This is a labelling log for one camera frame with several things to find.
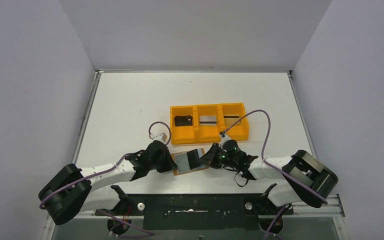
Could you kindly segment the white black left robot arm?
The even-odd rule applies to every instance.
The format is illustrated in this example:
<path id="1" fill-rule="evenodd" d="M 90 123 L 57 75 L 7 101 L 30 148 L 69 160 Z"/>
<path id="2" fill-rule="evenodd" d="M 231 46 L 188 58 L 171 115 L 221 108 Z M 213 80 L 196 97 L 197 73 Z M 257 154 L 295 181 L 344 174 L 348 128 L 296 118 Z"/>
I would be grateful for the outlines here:
<path id="1" fill-rule="evenodd" d="M 158 173 L 177 169 L 168 147 L 152 141 L 146 149 L 124 154 L 117 162 L 79 168 L 65 165 L 39 192 L 39 208 L 46 210 L 56 225 L 62 225 L 85 211 L 88 196 L 116 183 L 131 182 Z"/>

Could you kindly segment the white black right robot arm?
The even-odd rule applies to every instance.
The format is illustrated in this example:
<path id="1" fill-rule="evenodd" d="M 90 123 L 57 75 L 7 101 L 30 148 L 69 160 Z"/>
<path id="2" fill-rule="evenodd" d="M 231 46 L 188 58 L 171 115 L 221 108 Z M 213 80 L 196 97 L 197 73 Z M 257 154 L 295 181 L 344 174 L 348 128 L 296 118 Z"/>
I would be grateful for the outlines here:
<path id="1" fill-rule="evenodd" d="M 227 167 L 248 181 L 277 180 L 264 193 L 276 207 L 304 202 L 313 208 L 326 205 L 339 179 L 305 150 L 286 157 L 263 158 L 245 153 L 236 140 L 214 143 L 197 162 L 214 169 Z"/>

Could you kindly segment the orange leather card holder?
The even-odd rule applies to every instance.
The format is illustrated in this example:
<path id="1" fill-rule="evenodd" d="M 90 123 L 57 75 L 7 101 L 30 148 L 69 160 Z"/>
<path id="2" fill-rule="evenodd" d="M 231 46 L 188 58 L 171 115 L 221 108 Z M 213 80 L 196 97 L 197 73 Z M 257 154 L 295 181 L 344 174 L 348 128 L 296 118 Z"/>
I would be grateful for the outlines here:
<path id="1" fill-rule="evenodd" d="M 198 159 L 204 154 L 205 151 L 203 148 L 172 153 L 171 158 L 176 165 L 173 174 L 178 176 L 208 169 L 208 166 L 198 162 Z"/>

